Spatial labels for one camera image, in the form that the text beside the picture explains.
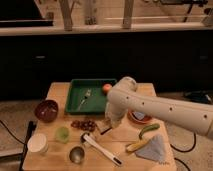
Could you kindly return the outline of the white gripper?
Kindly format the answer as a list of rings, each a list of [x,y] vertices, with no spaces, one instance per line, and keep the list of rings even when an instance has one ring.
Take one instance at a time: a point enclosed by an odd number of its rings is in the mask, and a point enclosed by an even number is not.
[[[125,114],[126,110],[124,108],[118,107],[117,105],[108,102],[105,108],[105,121],[111,128],[104,130],[100,133],[100,135],[104,135],[112,128],[118,127],[121,124]]]

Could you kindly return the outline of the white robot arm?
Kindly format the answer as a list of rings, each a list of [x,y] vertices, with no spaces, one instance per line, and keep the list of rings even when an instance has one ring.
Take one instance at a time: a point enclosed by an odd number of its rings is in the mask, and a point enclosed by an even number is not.
[[[141,95],[137,88],[137,82],[126,76],[109,90],[105,118],[110,127],[117,127],[132,110],[213,140],[213,105]]]

